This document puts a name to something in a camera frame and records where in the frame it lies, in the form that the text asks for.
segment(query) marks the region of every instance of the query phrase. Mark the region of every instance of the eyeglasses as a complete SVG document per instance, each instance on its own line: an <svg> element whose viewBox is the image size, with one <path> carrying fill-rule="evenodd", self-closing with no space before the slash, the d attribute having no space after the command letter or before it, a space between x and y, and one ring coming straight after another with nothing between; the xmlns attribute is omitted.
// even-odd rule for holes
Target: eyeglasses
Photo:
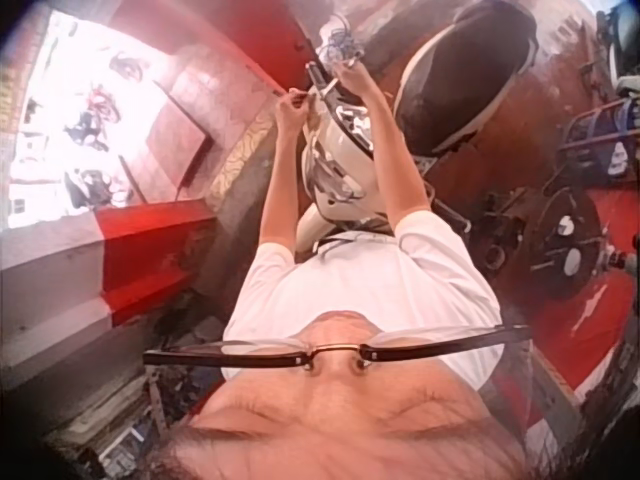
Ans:
<svg viewBox="0 0 640 480"><path fill-rule="evenodd" d="M223 341L150 350L144 353L143 362L147 366L312 367L316 355L337 350L357 352L362 362L398 362L529 340L531 340L531 330L526 325L494 328L447 327L380 333L365 344L331 344L312 347L297 339Z"/></svg>

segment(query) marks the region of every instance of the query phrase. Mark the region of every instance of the man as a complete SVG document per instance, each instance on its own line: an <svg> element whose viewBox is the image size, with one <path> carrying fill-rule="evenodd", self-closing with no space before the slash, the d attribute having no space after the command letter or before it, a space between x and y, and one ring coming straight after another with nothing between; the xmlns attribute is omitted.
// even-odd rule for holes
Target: man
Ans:
<svg viewBox="0 0 640 480"><path fill-rule="evenodd" d="M260 245L224 339L254 341L263 354L293 352L297 344L316 350L300 363L304 368L226 371L228 381L189 427L170 436L150 472L201 479L518 478L521 448L477 393L502 345L389 363L364 361L354 348L413 345L416 329L431 329L435 340L451 329L472 336L501 320L462 240L431 212L383 93L359 63L336 73L369 110L394 237L346 232L295 264L295 151L309 97L284 96ZM245 347L229 343L220 351Z"/></svg>

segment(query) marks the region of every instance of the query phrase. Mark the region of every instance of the glasses frame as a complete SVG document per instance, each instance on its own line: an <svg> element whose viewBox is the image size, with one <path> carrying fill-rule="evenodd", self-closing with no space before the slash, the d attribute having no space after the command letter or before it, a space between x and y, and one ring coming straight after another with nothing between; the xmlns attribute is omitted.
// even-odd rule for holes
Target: glasses frame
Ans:
<svg viewBox="0 0 640 480"><path fill-rule="evenodd" d="M352 350L360 355L365 362L384 363L403 360L418 360L433 358L452 353L462 353L479 348L493 347L506 343L518 343L531 340L531 329L528 325L498 326L492 331L472 337L429 345L415 345L406 347L372 347L364 344L329 344L319 345L307 352L293 352L274 355L229 355L224 353L191 353L175 349L149 350L143 354L146 366L181 365L191 367L212 368L292 368L312 366L313 359L322 352L337 350ZM224 346L238 343L234 341L217 342Z"/></svg>

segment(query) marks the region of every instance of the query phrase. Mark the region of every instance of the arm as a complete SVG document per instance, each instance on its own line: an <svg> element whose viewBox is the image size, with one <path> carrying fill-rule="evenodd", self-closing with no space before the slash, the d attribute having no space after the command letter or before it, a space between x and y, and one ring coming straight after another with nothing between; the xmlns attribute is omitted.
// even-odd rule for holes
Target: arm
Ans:
<svg viewBox="0 0 640 480"><path fill-rule="evenodd" d="M276 157L260 224L260 244L278 243L291 252L296 245L298 189L296 143L309 113L305 92L293 91L276 107Z"/></svg>
<svg viewBox="0 0 640 480"><path fill-rule="evenodd" d="M412 212L431 210L424 182L384 94L361 63L352 69L338 66L336 74L369 110L376 176L391 226L395 229Z"/></svg>

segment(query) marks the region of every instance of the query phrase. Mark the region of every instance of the hand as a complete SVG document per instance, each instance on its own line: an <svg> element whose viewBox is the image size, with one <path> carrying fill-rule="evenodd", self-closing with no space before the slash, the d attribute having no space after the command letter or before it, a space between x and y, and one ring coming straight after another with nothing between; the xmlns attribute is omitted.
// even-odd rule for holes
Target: hand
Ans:
<svg viewBox="0 0 640 480"><path fill-rule="evenodd" d="M380 91L361 62L357 61L351 68L348 63L342 62L334 66L334 73L342 85L363 99Z"/></svg>
<svg viewBox="0 0 640 480"><path fill-rule="evenodd" d="M278 133L297 137L309 116L310 96L292 88L276 105Z"/></svg>

